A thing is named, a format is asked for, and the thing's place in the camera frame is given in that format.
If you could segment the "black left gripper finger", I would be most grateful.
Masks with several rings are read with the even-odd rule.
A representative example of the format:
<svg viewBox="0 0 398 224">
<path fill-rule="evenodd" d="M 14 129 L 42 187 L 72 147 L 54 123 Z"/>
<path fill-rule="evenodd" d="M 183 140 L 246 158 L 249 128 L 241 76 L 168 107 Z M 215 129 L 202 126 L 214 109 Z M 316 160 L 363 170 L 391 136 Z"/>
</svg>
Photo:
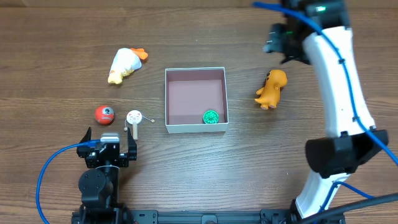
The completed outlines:
<svg viewBox="0 0 398 224">
<path fill-rule="evenodd" d="M 91 127 L 88 128 L 86 134 L 81 139 L 80 143 L 88 142 L 91 140 Z"/>
<path fill-rule="evenodd" d="M 127 128 L 127 148 L 129 154 L 137 154 L 137 144 L 131 134 L 130 128 Z"/>
</svg>

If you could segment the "white wooden rattle drum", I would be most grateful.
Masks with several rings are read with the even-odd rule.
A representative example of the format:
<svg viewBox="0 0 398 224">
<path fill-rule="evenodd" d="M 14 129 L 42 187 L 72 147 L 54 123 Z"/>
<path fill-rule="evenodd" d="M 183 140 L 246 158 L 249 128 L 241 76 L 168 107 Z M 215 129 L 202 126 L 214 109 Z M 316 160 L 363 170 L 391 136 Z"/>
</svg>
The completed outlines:
<svg viewBox="0 0 398 224">
<path fill-rule="evenodd" d="M 151 123 L 155 123 L 154 119 L 150 119 L 145 117 L 140 111 L 138 110 L 132 110 L 130 112 L 128 112 L 128 114 L 126 115 L 126 119 L 124 122 L 124 131 L 127 132 L 128 131 L 128 124 L 130 124 L 132 126 L 132 137 L 134 140 L 138 140 L 138 124 L 141 123 L 141 121 L 143 119 L 146 119 L 148 121 L 150 121 Z"/>
</svg>

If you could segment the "red round robot toy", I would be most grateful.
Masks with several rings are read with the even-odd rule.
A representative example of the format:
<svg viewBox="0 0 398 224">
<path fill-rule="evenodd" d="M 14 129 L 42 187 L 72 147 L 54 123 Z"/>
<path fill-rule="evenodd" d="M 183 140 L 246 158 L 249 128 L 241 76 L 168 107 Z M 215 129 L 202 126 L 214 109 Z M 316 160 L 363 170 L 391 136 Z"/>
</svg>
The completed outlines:
<svg viewBox="0 0 398 224">
<path fill-rule="evenodd" d="M 95 120 L 100 125 L 110 125 L 114 121 L 114 110 L 106 105 L 97 107 L 95 110 Z"/>
</svg>

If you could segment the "orange dinosaur toy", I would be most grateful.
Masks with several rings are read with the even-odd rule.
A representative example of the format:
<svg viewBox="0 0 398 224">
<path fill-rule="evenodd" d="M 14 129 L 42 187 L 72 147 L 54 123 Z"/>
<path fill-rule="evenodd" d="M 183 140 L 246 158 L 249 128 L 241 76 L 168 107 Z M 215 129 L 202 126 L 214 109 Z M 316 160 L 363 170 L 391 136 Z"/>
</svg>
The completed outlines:
<svg viewBox="0 0 398 224">
<path fill-rule="evenodd" d="M 256 103 L 264 110 L 275 109 L 280 101 L 280 91 L 287 84 L 287 76 L 282 70 L 270 70 L 266 74 L 265 84 L 256 91 L 259 97 Z"/>
</svg>

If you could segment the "white box with pink interior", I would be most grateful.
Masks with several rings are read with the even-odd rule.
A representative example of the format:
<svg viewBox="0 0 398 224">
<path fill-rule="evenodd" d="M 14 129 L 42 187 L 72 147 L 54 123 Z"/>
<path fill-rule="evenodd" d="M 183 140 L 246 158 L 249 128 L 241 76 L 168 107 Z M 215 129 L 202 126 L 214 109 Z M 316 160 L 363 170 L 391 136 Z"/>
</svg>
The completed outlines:
<svg viewBox="0 0 398 224">
<path fill-rule="evenodd" d="M 205 124 L 208 110 L 219 114 Z M 170 134 L 225 132 L 229 124 L 225 68 L 165 69 L 165 126 Z"/>
</svg>

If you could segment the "green round disc toy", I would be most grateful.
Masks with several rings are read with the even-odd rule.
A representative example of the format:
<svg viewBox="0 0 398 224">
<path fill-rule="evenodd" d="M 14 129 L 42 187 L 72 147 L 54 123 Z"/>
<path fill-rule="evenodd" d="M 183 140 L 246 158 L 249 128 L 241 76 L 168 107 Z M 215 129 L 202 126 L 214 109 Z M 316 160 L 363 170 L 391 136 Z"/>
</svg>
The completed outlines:
<svg viewBox="0 0 398 224">
<path fill-rule="evenodd" d="M 205 124 L 216 124 L 219 121 L 219 114 L 214 110 L 208 110 L 203 115 L 203 122 Z"/>
</svg>

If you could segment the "white chicken toy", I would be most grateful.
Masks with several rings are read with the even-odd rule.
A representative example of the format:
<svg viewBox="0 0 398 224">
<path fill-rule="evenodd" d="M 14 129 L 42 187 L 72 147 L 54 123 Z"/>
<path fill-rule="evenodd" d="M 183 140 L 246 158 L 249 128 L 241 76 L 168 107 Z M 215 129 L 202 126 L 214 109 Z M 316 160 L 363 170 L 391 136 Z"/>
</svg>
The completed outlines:
<svg viewBox="0 0 398 224">
<path fill-rule="evenodd" d="M 148 56 L 148 53 L 144 49 L 119 49 L 109 71 L 108 83 L 121 84 L 124 77 L 142 67 L 142 61 L 146 60 Z"/>
</svg>

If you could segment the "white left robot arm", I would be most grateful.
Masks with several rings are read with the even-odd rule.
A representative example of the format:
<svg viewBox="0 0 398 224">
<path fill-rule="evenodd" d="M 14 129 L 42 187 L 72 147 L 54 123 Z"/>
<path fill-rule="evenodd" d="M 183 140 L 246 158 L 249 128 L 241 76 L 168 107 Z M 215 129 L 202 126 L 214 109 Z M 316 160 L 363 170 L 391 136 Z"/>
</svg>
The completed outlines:
<svg viewBox="0 0 398 224">
<path fill-rule="evenodd" d="M 79 181 L 81 206 L 72 213 L 72 224 L 134 224 L 133 214 L 119 202 L 119 171 L 137 159 L 137 144 L 129 128 L 127 152 L 120 151 L 120 135 L 104 133 L 91 138 L 91 128 L 80 141 L 76 153 L 85 160 L 88 170 Z"/>
</svg>

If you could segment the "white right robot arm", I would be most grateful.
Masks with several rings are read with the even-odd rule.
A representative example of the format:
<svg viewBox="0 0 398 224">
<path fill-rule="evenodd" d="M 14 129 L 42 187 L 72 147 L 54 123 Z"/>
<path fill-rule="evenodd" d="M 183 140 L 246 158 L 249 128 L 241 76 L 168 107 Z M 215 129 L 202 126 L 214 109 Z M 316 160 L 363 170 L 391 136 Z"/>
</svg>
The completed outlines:
<svg viewBox="0 0 398 224">
<path fill-rule="evenodd" d="M 343 1 L 285 0 L 259 7 L 279 11 L 286 20 L 272 26 L 264 50 L 311 65 L 324 105 L 325 137 L 306 142 L 310 173 L 284 220 L 298 223 L 327 210 L 347 178 L 387 150 L 388 134 L 377 129 L 366 105 Z"/>
</svg>

